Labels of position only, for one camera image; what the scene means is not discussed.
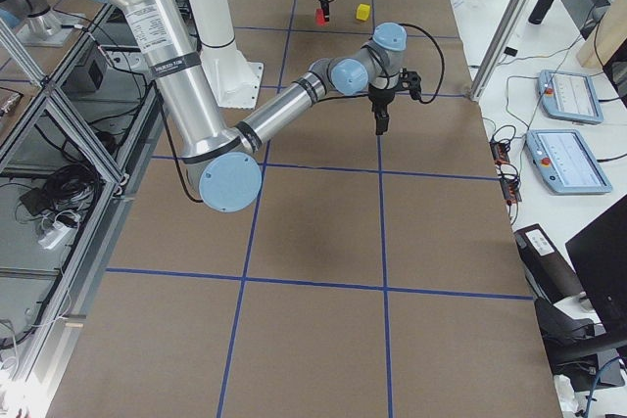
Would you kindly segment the red cube block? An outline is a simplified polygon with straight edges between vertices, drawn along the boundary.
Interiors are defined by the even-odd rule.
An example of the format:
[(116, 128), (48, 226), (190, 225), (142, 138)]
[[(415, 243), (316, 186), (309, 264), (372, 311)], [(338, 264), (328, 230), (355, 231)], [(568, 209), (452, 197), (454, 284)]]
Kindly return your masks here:
[(315, 22), (318, 25), (325, 25), (327, 23), (326, 16), (322, 9), (315, 10)]

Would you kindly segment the yellow cube block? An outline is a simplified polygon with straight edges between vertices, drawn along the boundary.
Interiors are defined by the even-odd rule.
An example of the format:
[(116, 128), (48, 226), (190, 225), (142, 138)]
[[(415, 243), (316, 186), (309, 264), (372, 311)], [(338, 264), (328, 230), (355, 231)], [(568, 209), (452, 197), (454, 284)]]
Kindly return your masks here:
[(370, 18), (371, 6), (369, 4), (360, 3), (356, 8), (355, 18), (359, 22), (366, 22)]

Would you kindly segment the black orange circuit board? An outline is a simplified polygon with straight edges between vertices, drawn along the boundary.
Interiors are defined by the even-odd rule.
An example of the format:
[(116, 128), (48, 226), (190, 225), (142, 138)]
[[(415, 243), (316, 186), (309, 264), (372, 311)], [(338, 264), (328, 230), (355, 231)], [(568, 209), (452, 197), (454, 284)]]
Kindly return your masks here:
[(490, 141), (490, 150), (506, 203), (511, 206), (521, 202), (519, 192), (520, 173), (509, 159), (509, 142), (507, 140), (495, 141), (492, 139)]

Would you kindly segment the brown paper table cover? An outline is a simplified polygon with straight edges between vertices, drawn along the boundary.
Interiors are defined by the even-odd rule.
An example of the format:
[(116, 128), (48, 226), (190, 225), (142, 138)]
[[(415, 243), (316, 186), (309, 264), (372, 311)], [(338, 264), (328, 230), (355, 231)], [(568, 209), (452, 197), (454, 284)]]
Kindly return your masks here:
[[(52, 417), (556, 417), (560, 410), (450, 0), (229, 0), (267, 100), (377, 23), (414, 23), (423, 106), (325, 102), (259, 153), (259, 200), (141, 185)], [(370, 18), (355, 18), (360, 3)]]

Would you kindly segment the near teach pendant tablet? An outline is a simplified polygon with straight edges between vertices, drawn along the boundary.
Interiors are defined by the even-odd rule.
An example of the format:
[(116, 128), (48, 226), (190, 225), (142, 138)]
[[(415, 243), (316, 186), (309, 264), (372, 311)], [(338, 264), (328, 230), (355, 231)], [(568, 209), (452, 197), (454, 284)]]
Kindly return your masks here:
[(583, 136), (575, 129), (536, 129), (526, 133), (526, 150), (545, 184), (559, 195), (612, 191)]

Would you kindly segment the teach pendant tablet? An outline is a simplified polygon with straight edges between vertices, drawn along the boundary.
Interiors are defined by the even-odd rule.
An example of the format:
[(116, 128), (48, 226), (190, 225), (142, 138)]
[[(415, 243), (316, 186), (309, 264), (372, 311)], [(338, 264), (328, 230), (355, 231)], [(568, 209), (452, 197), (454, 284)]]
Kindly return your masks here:
[(603, 111), (592, 78), (584, 73), (541, 70), (540, 103), (549, 117), (601, 124)]
[(612, 191), (583, 136), (575, 129), (536, 129), (526, 133), (526, 150), (545, 184), (559, 195)]

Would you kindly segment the far teach pendant tablet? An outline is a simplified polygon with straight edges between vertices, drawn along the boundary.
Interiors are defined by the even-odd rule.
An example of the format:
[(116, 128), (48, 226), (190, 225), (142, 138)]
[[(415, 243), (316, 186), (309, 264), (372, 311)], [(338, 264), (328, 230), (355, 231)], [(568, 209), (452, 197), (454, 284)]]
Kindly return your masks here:
[(592, 78), (584, 73), (541, 70), (540, 103), (549, 117), (601, 124), (603, 111)]

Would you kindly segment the black water bottle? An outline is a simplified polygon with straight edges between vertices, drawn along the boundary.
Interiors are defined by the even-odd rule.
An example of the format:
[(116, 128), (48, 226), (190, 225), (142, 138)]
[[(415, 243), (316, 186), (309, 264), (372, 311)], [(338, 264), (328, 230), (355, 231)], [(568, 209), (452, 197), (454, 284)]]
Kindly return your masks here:
[(535, 25), (541, 24), (554, 1), (555, 0), (537, 0), (527, 21)]

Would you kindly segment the black computer monitor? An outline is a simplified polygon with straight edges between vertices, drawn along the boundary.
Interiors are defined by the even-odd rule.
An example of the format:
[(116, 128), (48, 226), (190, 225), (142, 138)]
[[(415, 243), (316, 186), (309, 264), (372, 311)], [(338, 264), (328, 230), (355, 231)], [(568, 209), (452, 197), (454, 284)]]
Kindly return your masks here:
[(592, 307), (608, 330), (626, 326), (626, 197), (566, 243)]

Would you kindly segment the white power strip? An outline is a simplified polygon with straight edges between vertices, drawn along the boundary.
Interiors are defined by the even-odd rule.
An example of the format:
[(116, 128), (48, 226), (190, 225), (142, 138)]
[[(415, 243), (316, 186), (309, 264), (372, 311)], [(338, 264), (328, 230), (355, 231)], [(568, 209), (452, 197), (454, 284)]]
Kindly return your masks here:
[(60, 221), (54, 222), (52, 227), (39, 238), (38, 244), (44, 250), (54, 250), (77, 228), (77, 224), (67, 225)]

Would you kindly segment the white pedestal column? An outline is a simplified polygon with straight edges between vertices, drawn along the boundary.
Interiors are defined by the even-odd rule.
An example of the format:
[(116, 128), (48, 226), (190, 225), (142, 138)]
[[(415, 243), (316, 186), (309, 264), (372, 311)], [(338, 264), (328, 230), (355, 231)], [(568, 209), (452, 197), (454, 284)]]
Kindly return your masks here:
[(246, 60), (237, 47), (228, 0), (189, 0), (205, 75), (222, 108), (256, 106), (264, 65)]

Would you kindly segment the aluminium frame post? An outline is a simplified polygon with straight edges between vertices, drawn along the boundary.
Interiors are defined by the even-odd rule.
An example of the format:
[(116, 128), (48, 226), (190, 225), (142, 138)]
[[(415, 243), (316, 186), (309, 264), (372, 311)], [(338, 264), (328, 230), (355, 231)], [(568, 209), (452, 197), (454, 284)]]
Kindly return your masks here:
[(480, 100), (528, 2), (529, 0), (509, 0), (504, 15), (469, 89), (468, 98), (472, 101), (478, 102)]

